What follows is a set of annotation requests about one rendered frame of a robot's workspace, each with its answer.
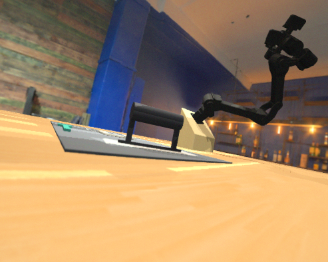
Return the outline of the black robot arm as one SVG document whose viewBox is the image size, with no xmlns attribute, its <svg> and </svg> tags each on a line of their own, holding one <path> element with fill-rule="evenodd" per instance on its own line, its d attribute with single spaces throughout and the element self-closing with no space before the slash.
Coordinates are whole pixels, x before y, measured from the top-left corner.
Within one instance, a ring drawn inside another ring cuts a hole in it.
<svg viewBox="0 0 328 262">
<path fill-rule="evenodd" d="M 270 29 L 267 34 L 265 43 L 267 48 L 272 49 L 273 46 L 279 46 L 280 41 L 287 35 L 285 30 Z M 197 124 L 204 124 L 204 120 L 214 116 L 214 111 L 223 110 L 232 114 L 237 114 L 253 120 L 260 126 L 269 124 L 278 110 L 282 108 L 283 87 L 285 75 L 289 67 L 296 65 L 299 70 L 312 67 L 317 62 L 315 56 L 308 48 L 303 49 L 304 44 L 299 39 L 290 37 L 283 42 L 282 49 L 291 57 L 275 53 L 269 60 L 269 70 L 271 72 L 271 100 L 259 108 L 245 108 L 229 102 L 224 102 L 220 95 L 205 94 L 203 96 L 202 107 L 195 113 L 190 113 Z M 271 108 L 271 109 L 270 109 Z M 266 110 L 270 109 L 269 114 Z"/>
</svg>

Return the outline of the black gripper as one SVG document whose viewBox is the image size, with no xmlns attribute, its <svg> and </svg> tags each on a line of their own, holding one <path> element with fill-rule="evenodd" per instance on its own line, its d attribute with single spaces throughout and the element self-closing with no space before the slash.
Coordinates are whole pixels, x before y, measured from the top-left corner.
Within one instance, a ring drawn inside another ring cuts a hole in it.
<svg viewBox="0 0 328 262">
<path fill-rule="evenodd" d="M 305 23 L 305 19 L 298 17 L 297 15 L 290 15 L 287 22 L 285 22 L 285 24 L 282 26 L 287 29 L 287 35 L 282 39 L 282 41 L 280 41 L 278 47 L 273 46 L 272 49 L 268 49 L 266 54 L 264 55 L 264 58 L 269 60 L 269 58 L 275 53 L 281 54 L 281 51 L 283 50 L 283 42 L 285 42 L 286 39 L 293 37 L 291 35 L 292 31 L 296 31 L 298 29 L 301 30 L 302 26 L 304 26 Z"/>
</svg>

